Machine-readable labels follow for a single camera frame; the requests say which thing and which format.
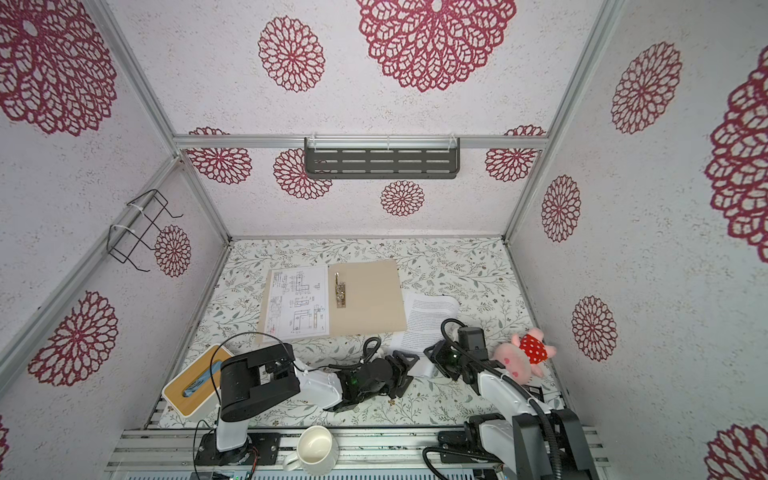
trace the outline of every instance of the large red flower pattern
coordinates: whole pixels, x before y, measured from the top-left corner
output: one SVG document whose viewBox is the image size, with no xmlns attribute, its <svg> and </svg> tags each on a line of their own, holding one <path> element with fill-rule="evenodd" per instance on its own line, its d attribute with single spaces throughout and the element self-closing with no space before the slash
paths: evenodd
<svg viewBox="0 0 768 480">
<path fill-rule="evenodd" d="M 2 472 L 2 461 L 5 460 L 5 454 L 11 447 L 8 445 L 8 429 L 2 424 L 2 415 L 0 415 L 0 472 Z"/>
<path fill-rule="evenodd" d="M 586 296 L 576 304 L 571 331 L 578 348 L 593 360 L 607 360 L 616 348 L 616 322 L 608 305 L 599 298 Z"/>
<path fill-rule="evenodd" d="M 288 91 L 307 91 L 326 70 L 323 47 L 310 27 L 295 18 L 275 18 L 259 38 L 259 58 L 267 74 Z"/>
<path fill-rule="evenodd" d="M 424 190 L 413 182 L 398 180 L 384 187 L 381 201 L 388 214 L 407 217 L 424 204 Z"/>
<path fill-rule="evenodd" d="M 504 135 L 546 135 L 541 127 L 520 125 Z M 493 148 L 485 154 L 485 169 L 496 180 L 514 182 L 528 176 L 538 151 L 533 148 Z"/>
<path fill-rule="evenodd" d="M 111 115 L 117 72 L 76 0 L 0 2 L 0 103 L 13 121 L 78 136 Z"/>
<path fill-rule="evenodd" d="M 190 266 L 190 239 L 184 230 L 176 225 L 168 225 L 160 231 L 154 242 L 154 249 L 157 265 L 168 276 L 180 276 Z"/>
<path fill-rule="evenodd" d="M 765 480 L 768 478 L 768 432 L 760 425 L 731 425 L 708 442 L 704 457 L 707 480 Z"/>
<path fill-rule="evenodd" d="M 561 175 L 555 178 L 541 202 L 541 224 L 553 242 L 570 237 L 581 215 L 581 198 L 573 178 Z"/>
<path fill-rule="evenodd" d="M 680 52 L 666 42 L 651 45 L 621 74 L 611 113 L 625 134 L 642 131 L 667 110 L 680 83 Z"/>
<path fill-rule="evenodd" d="M 218 128 L 201 127 L 190 135 L 228 135 Z M 197 171 L 220 184 L 238 184 L 250 175 L 250 156 L 245 148 L 191 148 L 187 156 Z"/>
<path fill-rule="evenodd" d="M 710 205 L 728 219 L 728 235 L 757 247 L 768 263 L 768 47 L 747 81 L 728 96 L 728 112 L 710 140 Z"/>
<path fill-rule="evenodd" d="M 101 368 L 114 348 L 118 318 L 99 292 L 85 292 L 27 366 L 40 383 L 73 386 Z"/>
<path fill-rule="evenodd" d="M 445 90 L 488 62 L 514 0 L 357 0 L 360 33 L 382 73 L 403 87 Z"/>
<path fill-rule="evenodd" d="M 309 200 L 322 197 L 333 185 L 331 180 L 314 180 L 307 177 L 304 167 L 304 150 L 300 148 L 280 152 L 275 159 L 273 169 L 280 188 L 296 198 Z"/>
</svg>

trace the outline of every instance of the stuffed animal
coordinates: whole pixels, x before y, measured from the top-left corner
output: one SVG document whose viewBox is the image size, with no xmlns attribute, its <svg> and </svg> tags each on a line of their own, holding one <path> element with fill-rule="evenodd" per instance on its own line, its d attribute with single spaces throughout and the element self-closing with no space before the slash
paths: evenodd
<svg viewBox="0 0 768 480">
<path fill-rule="evenodd" d="M 522 339 L 516 333 L 511 343 L 502 343 L 496 347 L 493 359 L 501 362 L 517 383 L 528 383 L 532 373 L 538 377 L 544 376 L 538 364 L 558 352 L 553 346 L 545 345 L 543 339 L 544 332 L 539 329 L 530 329 Z"/>
</svg>

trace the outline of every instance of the mug handle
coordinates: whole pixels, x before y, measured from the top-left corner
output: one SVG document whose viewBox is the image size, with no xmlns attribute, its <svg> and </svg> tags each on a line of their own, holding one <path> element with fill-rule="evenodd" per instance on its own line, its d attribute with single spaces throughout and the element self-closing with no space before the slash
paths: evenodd
<svg viewBox="0 0 768 480">
<path fill-rule="evenodd" d="M 286 472 L 289 472 L 290 470 L 296 470 L 300 466 L 301 462 L 299 462 L 299 455 L 296 452 L 288 455 L 283 460 L 283 470 Z"/>
</svg>

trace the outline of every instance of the white mug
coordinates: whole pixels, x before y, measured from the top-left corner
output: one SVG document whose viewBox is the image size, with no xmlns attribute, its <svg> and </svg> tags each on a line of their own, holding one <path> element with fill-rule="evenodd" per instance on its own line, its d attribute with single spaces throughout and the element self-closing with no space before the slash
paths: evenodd
<svg viewBox="0 0 768 480">
<path fill-rule="evenodd" d="M 339 460 L 339 444 L 331 432 L 321 425 L 304 430 L 296 451 L 283 460 L 283 470 L 299 467 L 310 475 L 328 475 Z"/>
</svg>

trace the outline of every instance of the floral tablecloth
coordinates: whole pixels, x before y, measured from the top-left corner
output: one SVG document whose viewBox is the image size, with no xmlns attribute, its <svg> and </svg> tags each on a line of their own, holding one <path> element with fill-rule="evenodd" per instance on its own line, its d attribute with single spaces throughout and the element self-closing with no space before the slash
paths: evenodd
<svg viewBox="0 0 768 480">
<path fill-rule="evenodd" d="M 341 240 L 241 240 L 233 244 L 205 316 L 187 351 L 184 365 L 211 344 L 255 328 L 260 315 L 266 274 L 273 268 L 321 263 L 365 262 L 395 259 L 404 290 L 428 295 L 450 295 L 461 304 L 458 316 L 468 325 L 485 329 L 489 350 L 508 342 L 513 333 L 525 333 L 531 319 L 523 303 L 509 257 L 498 238 L 341 239 Z M 227 344 L 233 353 L 250 350 L 249 336 Z M 391 334 L 382 336 L 389 345 Z M 351 363 L 360 358 L 363 336 L 308 339 L 293 343 L 305 362 Z M 549 365 L 544 364 L 540 386 L 545 401 L 562 405 Z M 478 397 L 463 382 L 450 379 L 414 379 L 405 396 L 391 400 L 380 396 L 354 410 L 329 413 L 305 402 L 287 400 L 258 415 L 257 425 L 455 425 L 470 415 L 494 412 L 490 402 Z M 209 415 L 213 425 L 215 412 Z M 168 406 L 159 421 L 161 428 L 194 427 L 183 422 Z"/>
</svg>

